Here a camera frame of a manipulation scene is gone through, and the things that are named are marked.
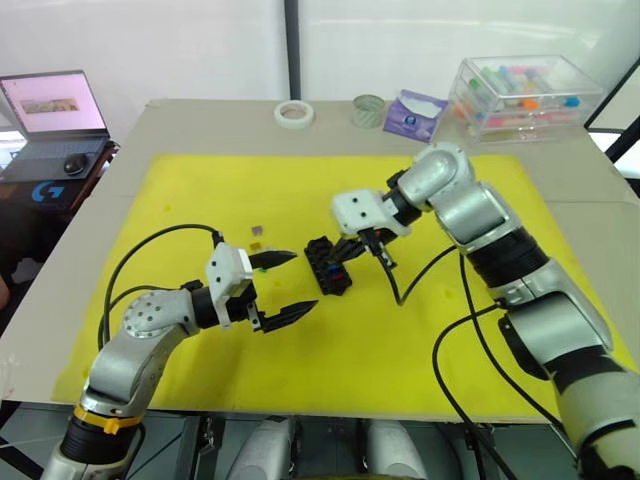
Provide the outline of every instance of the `table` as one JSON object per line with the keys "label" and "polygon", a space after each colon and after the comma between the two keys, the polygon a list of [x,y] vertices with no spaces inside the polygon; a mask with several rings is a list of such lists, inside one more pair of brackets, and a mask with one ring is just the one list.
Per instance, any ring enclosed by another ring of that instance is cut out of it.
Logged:
{"label": "table", "polygon": [[[154,154],[412,155],[424,146],[380,129],[356,128],[349,121],[349,102],[316,102],[311,128],[284,130],[272,121],[275,104],[149,103],[118,161],[80,208],[0,338],[0,361],[9,365],[5,396],[49,401],[105,258]],[[471,154],[521,159],[640,362],[640,202],[587,133],[576,129],[556,143],[473,147],[445,119],[436,140],[456,142]]]}

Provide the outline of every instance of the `plastic storage box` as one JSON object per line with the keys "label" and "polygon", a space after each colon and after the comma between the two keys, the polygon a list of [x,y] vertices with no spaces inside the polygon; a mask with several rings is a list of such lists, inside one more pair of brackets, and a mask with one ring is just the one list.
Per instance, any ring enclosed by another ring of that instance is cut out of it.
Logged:
{"label": "plastic storage box", "polygon": [[602,87],[560,55],[467,58],[449,108],[475,141],[529,142],[584,124],[603,96]]}

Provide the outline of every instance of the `white wall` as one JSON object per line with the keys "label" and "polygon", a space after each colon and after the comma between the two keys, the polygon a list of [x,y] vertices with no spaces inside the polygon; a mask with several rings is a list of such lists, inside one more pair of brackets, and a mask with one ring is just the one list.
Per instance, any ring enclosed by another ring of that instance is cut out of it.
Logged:
{"label": "white wall", "polygon": [[626,130],[640,115],[640,67],[600,112],[591,128]]}
{"label": "white wall", "polygon": [[288,98],[282,0],[0,1],[0,75],[78,68],[120,142],[151,98]]}
{"label": "white wall", "polygon": [[300,0],[302,95],[446,98],[464,57],[561,54],[607,90],[640,55],[638,0]]}

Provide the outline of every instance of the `purple package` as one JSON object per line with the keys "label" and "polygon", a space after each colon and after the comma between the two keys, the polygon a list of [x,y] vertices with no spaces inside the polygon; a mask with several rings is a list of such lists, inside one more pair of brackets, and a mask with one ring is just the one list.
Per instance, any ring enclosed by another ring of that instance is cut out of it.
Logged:
{"label": "purple package", "polygon": [[448,104],[446,100],[402,90],[387,111],[383,130],[428,142]]}

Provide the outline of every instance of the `robotic arm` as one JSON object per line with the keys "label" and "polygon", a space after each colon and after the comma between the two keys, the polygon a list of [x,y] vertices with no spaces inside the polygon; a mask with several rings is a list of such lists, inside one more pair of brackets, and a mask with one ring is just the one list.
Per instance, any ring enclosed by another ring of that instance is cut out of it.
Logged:
{"label": "robotic arm", "polygon": [[499,327],[518,365],[553,382],[581,473],[640,475],[640,376],[613,359],[602,316],[505,200],[475,180],[465,153],[450,143],[428,146],[387,184],[386,193],[362,189],[334,197],[342,237],[333,261],[368,250],[393,268],[385,244],[409,235],[409,225],[433,211],[507,311]]}
{"label": "robotic arm", "polygon": [[254,331],[289,325],[316,301],[284,307],[272,317],[256,306],[254,268],[271,268],[296,255],[254,255],[221,241],[207,262],[209,287],[156,290],[136,298],[122,327],[96,357],[66,435],[43,480],[123,479],[129,447],[151,402],[171,352],[200,329],[248,319]]}

